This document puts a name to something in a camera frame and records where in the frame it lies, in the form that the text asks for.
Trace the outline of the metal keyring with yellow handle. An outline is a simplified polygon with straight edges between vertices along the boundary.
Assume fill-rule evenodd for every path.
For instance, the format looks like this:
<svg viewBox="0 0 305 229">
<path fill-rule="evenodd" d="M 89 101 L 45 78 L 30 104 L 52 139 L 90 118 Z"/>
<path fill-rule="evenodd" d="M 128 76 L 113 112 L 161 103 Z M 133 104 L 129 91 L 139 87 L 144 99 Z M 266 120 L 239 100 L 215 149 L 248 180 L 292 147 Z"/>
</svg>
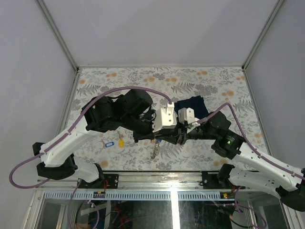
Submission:
<svg viewBox="0 0 305 229">
<path fill-rule="evenodd" d="M 161 139 L 151 140 L 151 144 L 153 146 L 152 153 L 151 153 L 151 160 L 154 160 L 156 158 L 156 156 L 158 155 L 161 141 L 162 141 Z"/>
</svg>

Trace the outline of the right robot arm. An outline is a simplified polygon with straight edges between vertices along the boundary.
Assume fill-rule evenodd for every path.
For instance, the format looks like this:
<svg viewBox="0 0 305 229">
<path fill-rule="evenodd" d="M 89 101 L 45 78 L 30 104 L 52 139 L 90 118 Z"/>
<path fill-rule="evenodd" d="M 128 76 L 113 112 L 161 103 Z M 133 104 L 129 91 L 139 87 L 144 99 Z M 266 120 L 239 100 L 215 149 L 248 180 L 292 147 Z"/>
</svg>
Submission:
<svg viewBox="0 0 305 229">
<path fill-rule="evenodd" d="M 191 108 L 182 108 L 178 120 L 186 126 L 188 139 L 214 140 L 212 150 L 218 155 L 254 168 L 248 172 L 225 164 L 217 176 L 222 188 L 245 186 L 278 198 L 286 206 L 305 210 L 305 171 L 284 163 L 254 147 L 245 136 L 229 129 L 231 122 L 222 112 L 200 121 Z"/>
</svg>

